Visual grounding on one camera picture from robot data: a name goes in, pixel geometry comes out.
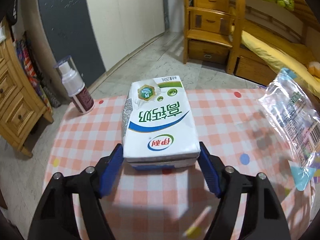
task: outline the baseboard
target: baseboard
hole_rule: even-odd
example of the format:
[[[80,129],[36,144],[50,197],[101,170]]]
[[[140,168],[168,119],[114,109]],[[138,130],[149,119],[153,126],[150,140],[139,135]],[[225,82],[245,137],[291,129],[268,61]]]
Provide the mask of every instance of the baseboard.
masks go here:
[[[93,91],[95,91],[97,89],[98,86],[101,85],[101,83],[103,81],[105,81],[107,79],[107,77],[109,77],[114,71],[116,71],[122,64],[124,64],[125,62],[127,62],[130,58],[132,58],[134,55],[136,55],[139,51],[141,51],[142,49],[144,49],[146,46],[148,46],[149,44],[151,44],[152,42],[154,42],[155,40],[157,40],[158,38],[160,38],[161,36],[163,36],[165,33],[167,33],[168,31],[165,31],[164,33],[161,33],[157,36],[155,36],[154,38],[150,39],[149,41],[147,41],[145,44],[141,45],[139,48],[135,49],[133,52],[131,52],[130,54],[128,54],[127,56],[125,56],[123,59],[121,59],[117,64],[115,64],[112,68],[110,68],[108,71],[106,71],[105,73],[103,73],[89,88],[88,91],[91,94]]]

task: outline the gray marble floor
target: gray marble floor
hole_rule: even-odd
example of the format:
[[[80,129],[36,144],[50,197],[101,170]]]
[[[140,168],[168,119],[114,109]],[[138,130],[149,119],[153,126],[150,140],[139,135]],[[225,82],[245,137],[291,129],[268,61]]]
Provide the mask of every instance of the gray marble floor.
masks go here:
[[[182,63],[182,35],[166,33],[134,55],[110,75],[93,93],[95,99],[126,95],[134,81],[166,75],[179,75],[186,89],[255,88],[257,84],[209,69],[201,61]],[[67,109],[54,109],[54,123],[44,119],[27,143],[33,146],[34,157],[28,159],[0,137],[0,188],[8,205],[4,215],[26,239],[36,205],[41,196],[42,182],[50,149]],[[320,207],[317,194],[313,214]]]

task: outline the table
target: table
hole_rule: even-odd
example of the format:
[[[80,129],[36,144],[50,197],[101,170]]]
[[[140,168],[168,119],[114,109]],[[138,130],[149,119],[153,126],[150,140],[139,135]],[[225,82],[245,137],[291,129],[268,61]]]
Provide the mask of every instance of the table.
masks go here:
[[[240,173],[266,173],[284,209],[292,239],[298,239],[309,223],[314,182],[303,192],[295,189],[283,157],[288,146],[278,139],[256,101],[263,94],[262,89],[187,91],[199,140],[211,154]],[[121,143],[125,99],[97,100],[86,115],[80,115],[70,104],[50,153],[44,188],[55,172],[78,174],[87,166],[95,166]],[[232,239],[240,234],[245,200],[243,194]],[[202,240],[218,203],[197,164],[170,171],[137,172],[124,163],[111,195],[101,200],[117,240]],[[81,237],[87,239],[77,196],[74,205]]]

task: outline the blue gripper pad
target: blue gripper pad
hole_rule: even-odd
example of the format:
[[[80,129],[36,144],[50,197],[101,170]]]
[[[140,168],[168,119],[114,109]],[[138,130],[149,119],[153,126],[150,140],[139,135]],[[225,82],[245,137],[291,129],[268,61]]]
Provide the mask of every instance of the blue gripper pad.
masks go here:
[[[209,152],[203,145],[200,143],[200,155],[198,157],[198,163],[200,169],[203,173],[204,179],[208,185],[208,188],[211,193],[214,193],[217,198],[221,197],[221,189],[219,187],[219,176],[215,168],[213,167],[212,162],[209,159]]]
[[[114,155],[111,157],[109,164],[100,177],[99,192],[101,196],[107,196],[112,191],[112,185],[123,163],[123,147],[120,145]]]

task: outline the yili logo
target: yili logo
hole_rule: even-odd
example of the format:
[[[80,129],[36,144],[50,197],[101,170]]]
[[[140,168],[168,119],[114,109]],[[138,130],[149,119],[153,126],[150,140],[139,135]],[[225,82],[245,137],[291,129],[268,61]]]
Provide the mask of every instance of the yili logo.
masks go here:
[[[148,143],[148,149],[151,151],[162,151],[167,149],[173,143],[173,136],[170,134],[161,134]]]

